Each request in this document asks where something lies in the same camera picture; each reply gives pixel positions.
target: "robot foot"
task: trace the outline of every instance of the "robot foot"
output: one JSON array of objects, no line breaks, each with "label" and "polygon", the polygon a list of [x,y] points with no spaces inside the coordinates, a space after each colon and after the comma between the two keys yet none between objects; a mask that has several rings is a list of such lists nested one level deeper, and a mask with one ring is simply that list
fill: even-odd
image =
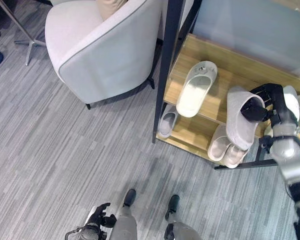
[{"label": "robot foot", "polygon": [[126,193],[124,197],[123,206],[131,207],[131,205],[134,203],[136,199],[136,190],[129,189],[129,191]]},{"label": "robot foot", "polygon": [[166,214],[164,216],[165,220],[168,221],[169,214],[173,214],[177,211],[177,207],[179,204],[180,197],[178,195],[173,195],[169,201],[168,209],[166,211]]}]

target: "black metal frame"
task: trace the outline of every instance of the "black metal frame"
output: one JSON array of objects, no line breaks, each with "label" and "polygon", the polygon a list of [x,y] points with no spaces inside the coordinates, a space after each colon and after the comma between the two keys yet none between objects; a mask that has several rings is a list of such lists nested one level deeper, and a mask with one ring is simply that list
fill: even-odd
[{"label": "black metal frame", "polygon": [[234,170],[234,169],[250,169],[250,168],[262,168],[262,167],[274,167],[278,164],[273,159],[265,159],[267,150],[259,146],[255,156],[255,160],[251,162],[240,163],[236,168],[228,168],[227,166],[219,165],[215,166],[214,170]]},{"label": "black metal frame", "polygon": [[186,40],[188,33],[191,33],[194,28],[202,0],[194,0],[193,5],[180,29],[185,2],[186,0],[169,0],[168,2],[152,132],[153,143],[156,142],[158,124],[163,112],[166,83],[171,66],[177,59],[181,46]]}]

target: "armchair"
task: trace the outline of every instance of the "armchair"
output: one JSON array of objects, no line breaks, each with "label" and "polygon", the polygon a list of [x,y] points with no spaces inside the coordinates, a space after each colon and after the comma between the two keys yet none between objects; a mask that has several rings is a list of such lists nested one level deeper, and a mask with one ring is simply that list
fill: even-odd
[{"label": "armchair", "polygon": [[148,78],[161,8],[161,0],[129,0],[105,21],[95,0],[63,2],[49,11],[45,40],[52,65],[88,109]]}]

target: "wall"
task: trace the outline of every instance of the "wall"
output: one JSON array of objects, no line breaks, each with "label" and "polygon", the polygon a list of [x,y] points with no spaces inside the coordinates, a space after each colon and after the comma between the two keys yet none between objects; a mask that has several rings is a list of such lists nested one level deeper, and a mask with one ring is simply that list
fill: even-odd
[{"label": "wall", "polygon": [[271,0],[203,0],[193,33],[300,75],[300,12]]}]

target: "metal pole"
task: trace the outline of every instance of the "metal pole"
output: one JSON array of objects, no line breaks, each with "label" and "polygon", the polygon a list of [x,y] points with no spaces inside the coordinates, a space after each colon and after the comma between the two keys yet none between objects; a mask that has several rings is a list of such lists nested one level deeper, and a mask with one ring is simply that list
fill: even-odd
[{"label": "metal pole", "polygon": [[155,104],[154,125],[152,132],[153,143],[155,143],[156,141],[156,134],[163,106],[167,78],[170,73],[170,68],[173,62],[173,56],[181,24],[181,15],[184,11],[184,7],[185,0],[169,0],[168,2],[164,29],[164,39],[162,46],[158,92]]},{"label": "metal pole", "polygon": [[43,41],[39,41],[34,39],[27,30],[20,24],[20,22],[16,19],[13,12],[8,8],[8,6],[4,3],[3,0],[0,0],[0,7],[5,11],[5,13],[14,21],[14,23],[19,27],[19,29],[26,35],[29,41],[14,41],[15,44],[26,44],[29,45],[28,51],[26,54],[25,65],[29,65],[31,50],[35,46],[46,47],[46,43]]}]

